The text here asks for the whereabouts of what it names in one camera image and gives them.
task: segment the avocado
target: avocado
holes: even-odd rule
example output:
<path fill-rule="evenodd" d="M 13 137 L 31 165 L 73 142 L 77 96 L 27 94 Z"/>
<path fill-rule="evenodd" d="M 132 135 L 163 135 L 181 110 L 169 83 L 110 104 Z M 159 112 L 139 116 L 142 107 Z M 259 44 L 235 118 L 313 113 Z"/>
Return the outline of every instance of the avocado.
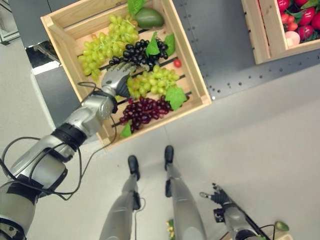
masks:
<path fill-rule="evenodd" d="M 134 20 L 138 22 L 138 26 L 142 29 L 161 27 L 165 23 L 163 16 L 157 10 L 150 7 L 141 8 L 134 16 Z"/>

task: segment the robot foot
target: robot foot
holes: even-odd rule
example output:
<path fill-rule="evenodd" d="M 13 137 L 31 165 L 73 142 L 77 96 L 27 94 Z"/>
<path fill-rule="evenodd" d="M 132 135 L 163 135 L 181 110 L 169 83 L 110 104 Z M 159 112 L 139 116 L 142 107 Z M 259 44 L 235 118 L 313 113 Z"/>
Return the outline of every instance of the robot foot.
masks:
<path fill-rule="evenodd" d="M 140 172 L 139 172 L 139 164 L 136 156 L 131 155 L 128 157 L 128 165 L 130 169 L 130 174 L 136 175 L 136 180 L 140 179 Z"/>
<path fill-rule="evenodd" d="M 174 161 L 174 147 L 168 145 L 164 150 L 164 169 L 167 171 L 167 165 L 172 164 Z"/>

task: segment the green grapes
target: green grapes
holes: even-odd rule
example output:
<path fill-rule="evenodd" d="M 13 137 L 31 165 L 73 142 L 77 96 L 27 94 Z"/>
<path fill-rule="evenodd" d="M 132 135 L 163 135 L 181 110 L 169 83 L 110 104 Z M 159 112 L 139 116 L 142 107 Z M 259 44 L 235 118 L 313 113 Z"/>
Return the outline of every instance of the green grapes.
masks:
<path fill-rule="evenodd" d="M 84 50 L 78 57 L 82 66 L 84 75 L 91 75 L 92 79 L 97 82 L 101 71 L 99 67 L 113 56 L 122 57 L 127 44 L 134 44 L 139 39 L 139 33 L 136 29 L 138 23 L 133 20 L 133 16 L 128 14 L 123 18 L 118 15 L 109 16 L 110 24 L 108 34 L 100 32 L 98 36 L 92 34 L 92 41 L 83 43 Z M 144 95 L 148 88 L 140 91 L 136 88 L 135 96 Z"/>
<path fill-rule="evenodd" d="M 148 92 L 162 96 L 166 95 L 168 88 L 175 87 L 176 81 L 179 79 L 180 77 L 175 70 L 155 65 L 151 72 L 144 71 L 134 78 L 129 77 L 126 85 L 133 98 L 145 97 Z"/>

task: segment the dark gray panel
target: dark gray panel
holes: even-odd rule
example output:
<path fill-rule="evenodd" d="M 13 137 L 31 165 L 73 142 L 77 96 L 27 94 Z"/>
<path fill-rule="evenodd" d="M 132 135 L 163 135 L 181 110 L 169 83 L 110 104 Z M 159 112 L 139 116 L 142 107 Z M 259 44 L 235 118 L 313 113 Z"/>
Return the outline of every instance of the dark gray panel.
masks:
<path fill-rule="evenodd" d="M 211 96 L 221 98 L 320 63 L 320 50 L 256 65 L 240 0 L 174 0 Z"/>
<path fill-rule="evenodd" d="M 55 126 L 79 106 L 79 100 L 62 66 L 35 76 Z"/>
<path fill-rule="evenodd" d="M 48 40 L 40 20 L 51 12 L 46 0 L 10 0 L 9 3 L 25 47 Z"/>
<path fill-rule="evenodd" d="M 78 2 L 78 0 L 48 0 L 52 12 L 62 9 L 65 6 Z"/>

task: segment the red grapes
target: red grapes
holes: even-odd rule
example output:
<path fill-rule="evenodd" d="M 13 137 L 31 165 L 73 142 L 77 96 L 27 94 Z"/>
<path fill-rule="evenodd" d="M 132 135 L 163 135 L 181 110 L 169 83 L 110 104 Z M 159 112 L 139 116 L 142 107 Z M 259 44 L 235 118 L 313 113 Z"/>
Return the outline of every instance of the red grapes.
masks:
<path fill-rule="evenodd" d="M 120 123 L 125 125 L 129 120 L 131 123 L 131 133 L 140 129 L 142 124 L 148 124 L 152 119 L 158 120 L 172 111 L 169 102 L 165 101 L 165 96 L 159 100 L 140 97 L 139 101 L 126 106 L 123 111 L 123 117 L 120 117 Z"/>

